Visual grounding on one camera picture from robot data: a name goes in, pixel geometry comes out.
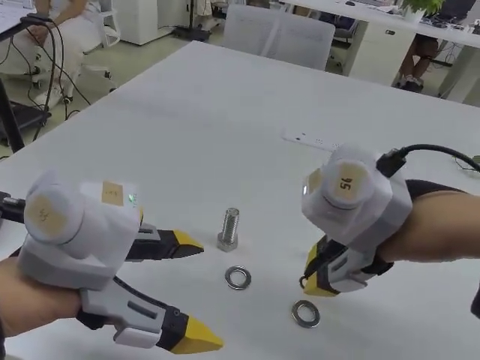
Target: wearable gripper device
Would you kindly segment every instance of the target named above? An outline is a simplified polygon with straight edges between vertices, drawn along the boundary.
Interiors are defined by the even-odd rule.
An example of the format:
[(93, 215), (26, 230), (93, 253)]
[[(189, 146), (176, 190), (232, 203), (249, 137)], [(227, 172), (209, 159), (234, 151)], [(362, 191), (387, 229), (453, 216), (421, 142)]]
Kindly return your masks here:
[[(397, 153), (374, 154), (342, 145), (305, 178), (301, 209), (325, 232), (310, 250), (300, 278), (305, 294), (336, 296), (365, 288), (369, 279), (393, 266), (377, 256), (377, 248), (402, 227), (413, 200), (435, 191), (460, 192), (405, 180), (398, 171), (405, 159)], [(480, 317), (480, 291), (472, 312)]]
[(90, 329), (107, 322), (113, 340), (131, 347), (161, 347), (175, 354), (218, 350), (223, 341), (197, 319), (136, 291), (116, 274), (125, 261), (189, 257), (203, 246), (178, 230), (143, 223), (137, 188), (84, 183), (79, 191), (54, 172), (43, 174), (25, 200), (3, 193), (1, 218), (28, 231), (20, 271), (42, 284), (79, 290), (77, 319)]

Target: threaded bolt shaft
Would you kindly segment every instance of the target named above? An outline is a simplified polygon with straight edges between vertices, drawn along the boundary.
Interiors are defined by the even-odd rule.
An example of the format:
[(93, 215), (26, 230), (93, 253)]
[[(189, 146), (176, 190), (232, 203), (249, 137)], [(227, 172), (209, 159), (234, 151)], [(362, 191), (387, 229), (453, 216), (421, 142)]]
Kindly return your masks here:
[(240, 211), (237, 208), (228, 208), (225, 212), (223, 222), (222, 241), (232, 244), (235, 240), (237, 227), (239, 225)]

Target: power strip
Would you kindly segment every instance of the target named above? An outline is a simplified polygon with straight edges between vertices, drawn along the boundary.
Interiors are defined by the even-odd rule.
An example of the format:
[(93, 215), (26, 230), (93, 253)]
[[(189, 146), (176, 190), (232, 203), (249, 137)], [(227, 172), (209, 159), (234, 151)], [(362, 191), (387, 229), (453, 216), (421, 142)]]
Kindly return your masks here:
[(312, 146), (317, 149), (326, 150), (327, 152), (333, 152), (338, 146), (341, 145), (339, 142), (328, 142), (313, 133), (308, 133), (301, 130), (283, 129), (281, 136), (282, 139), (286, 141)]

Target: white cabinet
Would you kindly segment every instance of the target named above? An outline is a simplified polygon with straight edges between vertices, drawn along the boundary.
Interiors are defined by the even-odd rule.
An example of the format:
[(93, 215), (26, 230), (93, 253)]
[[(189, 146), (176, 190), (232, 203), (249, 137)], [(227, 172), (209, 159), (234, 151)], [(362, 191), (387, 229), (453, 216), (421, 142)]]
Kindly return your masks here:
[[(346, 56), (343, 75), (391, 86), (414, 36), (412, 31), (360, 21)], [(372, 56), (381, 56), (382, 61)]]
[(168, 28), (188, 24), (188, 0), (114, 0), (121, 39), (143, 45), (167, 34)]

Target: label sticker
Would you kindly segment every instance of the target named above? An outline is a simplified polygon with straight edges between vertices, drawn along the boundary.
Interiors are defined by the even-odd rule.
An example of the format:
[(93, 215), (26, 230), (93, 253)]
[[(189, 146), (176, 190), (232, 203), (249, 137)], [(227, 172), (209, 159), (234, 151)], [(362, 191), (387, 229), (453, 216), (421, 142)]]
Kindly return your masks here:
[(67, 218), (57, 212), (44, 195), (39, 195), (32, 202), (28, 202), (25, 216), (41, 231), (52, 237), (60, 235), (67, 223)]
[(346, 201), (353, 201), (357, 197), (362, 181), (367, 173), (365, 169), (355, 163), (344, 163), (340, 167), (335, 196)]
[(123, 186), (104, 181), (102, 187), (102, 203), (123, 206)]

